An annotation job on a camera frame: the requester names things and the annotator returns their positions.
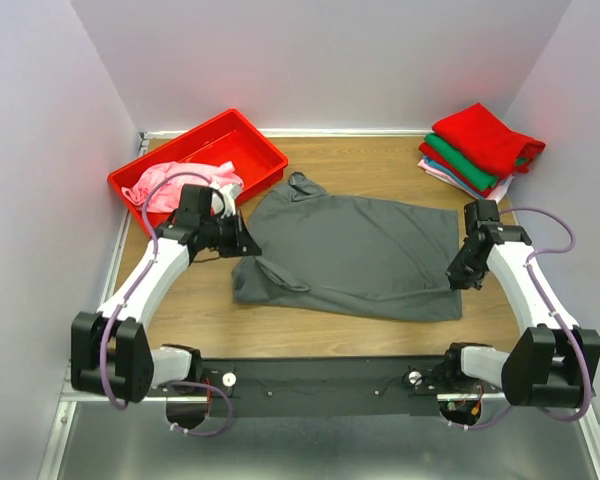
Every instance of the gray shirt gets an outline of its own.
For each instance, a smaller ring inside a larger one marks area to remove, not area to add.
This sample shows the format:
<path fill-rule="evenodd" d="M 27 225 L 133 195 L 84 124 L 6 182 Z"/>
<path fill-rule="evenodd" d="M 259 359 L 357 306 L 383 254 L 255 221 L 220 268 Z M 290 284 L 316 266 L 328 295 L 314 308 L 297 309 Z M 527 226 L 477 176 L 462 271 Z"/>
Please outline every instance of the gray shirt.
<path fill-rule="evenodd" d="M 435 321 L 462 317 L 445 270 L 458 251 L 458 214 L 330 195 L 294 173 L 253 213 L 262 248 L 233 270 L 236 303 Z"/>

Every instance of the red plastic bin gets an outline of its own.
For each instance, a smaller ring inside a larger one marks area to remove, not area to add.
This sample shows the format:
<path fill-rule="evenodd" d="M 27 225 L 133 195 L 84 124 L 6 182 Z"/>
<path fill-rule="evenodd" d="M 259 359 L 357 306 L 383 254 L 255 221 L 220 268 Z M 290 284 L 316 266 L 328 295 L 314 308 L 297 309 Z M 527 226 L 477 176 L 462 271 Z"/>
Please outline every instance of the red plastic bin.
<path fill-rule="evenodd" d="M 289 163 L 282 152 L 238 110 L 221 113 L 109 174 L 109 184 L 147 235 L 149 232 L 142 222 L 140 209 L 122 195 L 121 188 L 133 187 L 144 171 L 153 165 L 185 160 L 215 166 L 233 162 L 236 174 L 244 182 L 238 205 L 280 181 Z M 167 213 L 150 213 L 149 222 L 156 227 L 168 216 Z"/>

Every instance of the folded clothes stack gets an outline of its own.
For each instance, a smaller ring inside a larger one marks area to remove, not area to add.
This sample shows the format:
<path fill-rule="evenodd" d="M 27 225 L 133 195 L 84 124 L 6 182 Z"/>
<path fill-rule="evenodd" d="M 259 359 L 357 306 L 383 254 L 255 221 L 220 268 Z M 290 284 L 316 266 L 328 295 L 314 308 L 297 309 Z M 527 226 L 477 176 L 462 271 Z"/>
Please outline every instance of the folded clothes stack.
<path fill-rule="evenodd" d="M 474 198 L 499 202 L 513 176 L 527 173 L 544 142 L 510 130 L 481 104 L 433 125 L 418 166 Z"/>

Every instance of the wooden table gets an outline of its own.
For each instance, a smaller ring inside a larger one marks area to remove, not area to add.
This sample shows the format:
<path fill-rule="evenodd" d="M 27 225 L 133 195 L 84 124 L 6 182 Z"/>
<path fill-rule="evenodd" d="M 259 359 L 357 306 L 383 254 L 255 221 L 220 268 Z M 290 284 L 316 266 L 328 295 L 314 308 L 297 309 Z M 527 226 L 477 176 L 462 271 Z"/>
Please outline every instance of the wooden table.
<path fill-rule="evenodd" d="M 150 149 L 164 143 L 154 139 Z M 287 176 L 305 173 L 330 193 L 363 195 L 459 212 L 471 197 L 416 164 L 421 137 L 274 138 L 289 158 Z M 264 194 L 247 202 L 248 218 Z M 501 206 L 507 206 L 507 200 Z M 513 223 L 510 215 L 504 217 Z M 129 228 L 117 284 L 142 257 L 147 236 Z M 210 257 L 203 253 L 198 258 Z M 179 343 L 205 357 L 415 355 L 443 353 L 451 342 L 491 344 L 509 351 L 518 327 L 493 275 L 484 288 L 463 292 L 464 317 L 437 323 L 352 317 L 286 307 L 242 306 L 232 301 L 231 270 L 238 259 L 193 265 L 176 280 L 149 328 L 152 348 Z"/>

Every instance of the white baseboard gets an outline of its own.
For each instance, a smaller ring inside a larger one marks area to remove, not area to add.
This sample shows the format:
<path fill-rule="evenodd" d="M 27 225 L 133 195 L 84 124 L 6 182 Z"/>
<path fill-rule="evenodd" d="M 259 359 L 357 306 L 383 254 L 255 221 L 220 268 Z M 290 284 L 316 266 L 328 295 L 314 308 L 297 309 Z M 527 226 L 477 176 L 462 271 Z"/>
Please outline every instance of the white baseboard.
<path fill-rule="evenodd" d="M 431 133 L 428 128 L 260 128 L 265 137 L 411 137 Z M 144 140 L 176 138 L 186 130 L 142 133 Z"/>

